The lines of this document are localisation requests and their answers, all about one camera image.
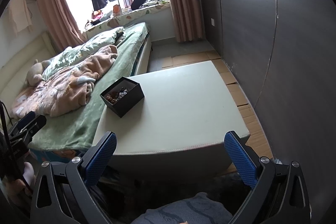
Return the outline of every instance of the stuffed animal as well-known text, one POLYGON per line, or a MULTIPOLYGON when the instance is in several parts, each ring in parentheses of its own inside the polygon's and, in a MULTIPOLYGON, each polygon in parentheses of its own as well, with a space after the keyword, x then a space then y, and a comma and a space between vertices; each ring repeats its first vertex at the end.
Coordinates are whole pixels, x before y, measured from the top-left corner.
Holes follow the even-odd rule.
POLYGON ((25 85, 37 86, 42 80, 42 73, 51 64, 50 60, 38 62, 36 59, 34 65, 30 68, 27 73, 25 85))

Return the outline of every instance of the pink blanket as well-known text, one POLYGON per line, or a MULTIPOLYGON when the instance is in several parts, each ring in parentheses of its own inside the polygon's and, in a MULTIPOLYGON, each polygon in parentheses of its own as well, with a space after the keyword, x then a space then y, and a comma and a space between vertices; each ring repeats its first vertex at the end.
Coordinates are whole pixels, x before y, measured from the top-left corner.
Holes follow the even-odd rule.
POLYGON ((56 117, 85 106, 94 83, 111 68, 117 56, 116 46, 102 47, 79 64, 62 69, 38 86, 25 88, 13 103, 13 116, 23 118, 34 111, 56 117))

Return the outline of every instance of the black box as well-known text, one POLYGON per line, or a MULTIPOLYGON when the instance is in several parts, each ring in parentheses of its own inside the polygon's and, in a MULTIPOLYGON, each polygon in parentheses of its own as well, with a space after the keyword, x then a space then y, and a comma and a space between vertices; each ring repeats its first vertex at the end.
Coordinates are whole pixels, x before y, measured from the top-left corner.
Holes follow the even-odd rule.
POLYGON ((142 98, 144 94, 140 87, 140 84, 134 82, 125 77, 121 77, 113 85, 109 86, 103 93, 100 94, 105 104, 109 109, 111 109, 115 114, 122 118, 132 107, 134 107, 142 98), (108 100, 105 99, 107 94, 113 91, 120 91, 122 88, 127 88, 128 93, 119 99, 114 105, 112 105, 108 100))

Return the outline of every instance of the table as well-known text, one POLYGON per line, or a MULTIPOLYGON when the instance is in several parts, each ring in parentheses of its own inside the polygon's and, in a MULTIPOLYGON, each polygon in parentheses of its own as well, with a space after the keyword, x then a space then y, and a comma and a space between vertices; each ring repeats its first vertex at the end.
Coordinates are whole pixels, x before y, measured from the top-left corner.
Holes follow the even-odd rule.
POLYGON ((249 131, 211 61, 130 77, 145 98, 124 117, 105 107, 93 141, 117 135, 113 168, 138 179, 211 177, 231 164, 225 133, 249 131))

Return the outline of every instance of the silver bolt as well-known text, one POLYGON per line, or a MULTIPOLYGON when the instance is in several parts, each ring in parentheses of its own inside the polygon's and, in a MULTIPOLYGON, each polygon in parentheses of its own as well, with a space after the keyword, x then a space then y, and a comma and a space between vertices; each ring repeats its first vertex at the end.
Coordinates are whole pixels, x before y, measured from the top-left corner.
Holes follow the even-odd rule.
POLYGON ((293 161, 292 162, 292 165, 294 166, 294 167, 296 167, 296 168, 298 168, 300 165, 299 165, 299 163, 297 162, 297 161, 293 161))
POLYGON ((77 164, 81 161, 81 158, 80 157, 74 157, 71 161, 72 161, 73 164, 77 164))
POLYGON ((269 158, 267 158, 267 157, 262 157, 260 160, 261 160, 261 162, 264 163, 264 164, 269 163, 269 158))
POLYGON ((41 164, 41 166, 42 166, 43 168, 47 167, 48 165, 49 165, 49 162, 48 162, 48 161, 44 161, 44 162, 41 164))

